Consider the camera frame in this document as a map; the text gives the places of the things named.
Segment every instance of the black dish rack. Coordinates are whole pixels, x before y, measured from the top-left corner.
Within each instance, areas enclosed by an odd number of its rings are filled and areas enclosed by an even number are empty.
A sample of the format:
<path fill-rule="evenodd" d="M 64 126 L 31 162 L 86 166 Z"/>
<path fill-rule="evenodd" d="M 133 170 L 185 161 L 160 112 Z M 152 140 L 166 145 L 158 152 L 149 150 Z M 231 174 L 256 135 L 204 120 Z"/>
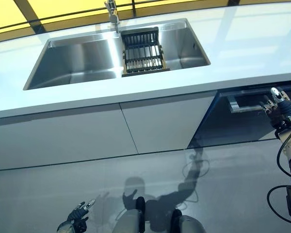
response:
<path fill-rule="evenodd" d="M 123 31 L 122 77 L 170 70 L 166 68 L 164 53 L 159 43 L 159 28 Z"/>

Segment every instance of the oven door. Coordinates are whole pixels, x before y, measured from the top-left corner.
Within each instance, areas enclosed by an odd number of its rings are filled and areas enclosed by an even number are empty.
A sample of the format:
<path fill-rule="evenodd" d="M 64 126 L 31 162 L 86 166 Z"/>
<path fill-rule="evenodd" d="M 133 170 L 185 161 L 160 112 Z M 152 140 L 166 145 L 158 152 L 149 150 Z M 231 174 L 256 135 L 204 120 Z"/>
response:
<path fill-rule="evenodd" d="M 269 118 L 259 106 L 259 101 L 266 102 L 264 95 L 272 100 L 273 86 L 219 91 L 188 148 L 275 139 Z M 279 86 L 291 99 L 291 84 Z"/>

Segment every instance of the robot leg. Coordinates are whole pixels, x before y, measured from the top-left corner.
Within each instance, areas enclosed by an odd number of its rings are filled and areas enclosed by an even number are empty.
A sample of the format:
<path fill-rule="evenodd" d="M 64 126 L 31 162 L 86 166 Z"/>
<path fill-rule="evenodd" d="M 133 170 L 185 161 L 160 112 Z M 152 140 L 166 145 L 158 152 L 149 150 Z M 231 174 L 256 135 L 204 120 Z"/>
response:
<path fill-rule="evenodd" d="M 136 209 L 127 210 L 118 220 L 113 233 L 143 233 L 145 232 L 145 200 L 136 200 Z"/>
<path fill-rule="evenodd" d="M 195 218 L 182 215 L 180 210 L 174 210 L 171 219 L 171 233 L 206 233 L 203 225 Z"/>

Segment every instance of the stainless steel sink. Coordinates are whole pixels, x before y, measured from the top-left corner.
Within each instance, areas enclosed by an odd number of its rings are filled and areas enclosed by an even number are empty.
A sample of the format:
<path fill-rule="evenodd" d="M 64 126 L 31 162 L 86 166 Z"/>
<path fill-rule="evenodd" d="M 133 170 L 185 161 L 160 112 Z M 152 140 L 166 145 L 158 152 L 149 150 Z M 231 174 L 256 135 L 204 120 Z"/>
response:
<path fill-rule="evenodd" d="M 119 31 L 146 27 L 159 27 L 159 41 L 170 70 L 210 64 L 187 19 L 119 27 Z M 49 39 L 24 90 L 122 78 L 122 50 L 120 34 L 110 31 Z"/>

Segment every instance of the faucet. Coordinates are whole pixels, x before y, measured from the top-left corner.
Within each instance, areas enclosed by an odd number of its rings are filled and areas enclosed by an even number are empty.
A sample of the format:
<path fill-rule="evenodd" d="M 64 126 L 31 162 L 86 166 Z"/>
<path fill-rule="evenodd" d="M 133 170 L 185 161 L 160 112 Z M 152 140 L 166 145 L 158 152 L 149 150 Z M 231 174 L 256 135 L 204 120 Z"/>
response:
<path fill-rule="evenodd" d="M 105 1 L 105 6 L 107 10 L 109 11 L 109 20 L 112 25 L 114 25 L 116 32 L 118 33 L 118 24 L 120 23 L 120 20 L 118 18 L 118 13 L 116 9 L 115 0 L 108 0 Z"/>

